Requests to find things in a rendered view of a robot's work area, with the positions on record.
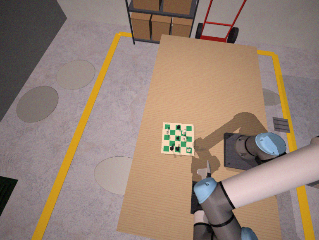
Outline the green and cream checkered chessboard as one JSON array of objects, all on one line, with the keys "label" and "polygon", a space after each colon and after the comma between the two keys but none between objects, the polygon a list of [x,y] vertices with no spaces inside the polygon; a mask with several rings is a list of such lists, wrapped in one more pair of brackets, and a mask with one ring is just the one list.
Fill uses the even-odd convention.
[{"label": "green and cream checkered chessboard", "polygon": [[[179,129],[177,129],[178,125]],[[168,134],[165,133],[166,129],[169,129]],[[186,132],[182,134],[184,130]],[[184,136],[185,140],[182,140]],[[177,137],[179,139],[176,139]],[[172,151],[170,150],[171,146],[174,147]],[[178,151],[176,147],[180,147]],[[187,149],[191,149],[190,152],[187,152]],[[161,153],[194,156],[194,125],[163,122]]]}]

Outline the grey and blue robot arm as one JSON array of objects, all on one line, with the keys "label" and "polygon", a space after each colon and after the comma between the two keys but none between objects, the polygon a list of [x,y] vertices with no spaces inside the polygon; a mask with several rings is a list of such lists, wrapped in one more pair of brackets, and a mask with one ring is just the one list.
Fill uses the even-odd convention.
[{"label": "grey and blue robot arm", "polygon": [[285,141],[271,132],[239,137],[234,149],[242,159],[259,157],[263,164],[220,182],[209,177],[195,184],[203,210],[194,213],[193,240],[258,240],[251,228],[240,226],[233,209],[304,185],[319,189],[319,136],[288,154]]}]

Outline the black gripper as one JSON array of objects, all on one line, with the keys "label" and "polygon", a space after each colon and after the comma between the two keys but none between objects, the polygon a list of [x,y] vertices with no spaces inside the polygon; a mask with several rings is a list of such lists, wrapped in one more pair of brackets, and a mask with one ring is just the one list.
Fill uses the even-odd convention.
[{"label": "black gripper", "polygon": [[[197,174],[199,174],[202,177],[202,180],[205,178],[211,177],[211,168],[210,168],[210,163],[208,160],[207,160],[207,168],[198,169]],[[198,199],[193,189],[196,183],[197,183],[196,181],[192,181],[191,209],[190,209],[191,214],[194,214],[198,210],[203,210],[201,205],[198,202]]]}]

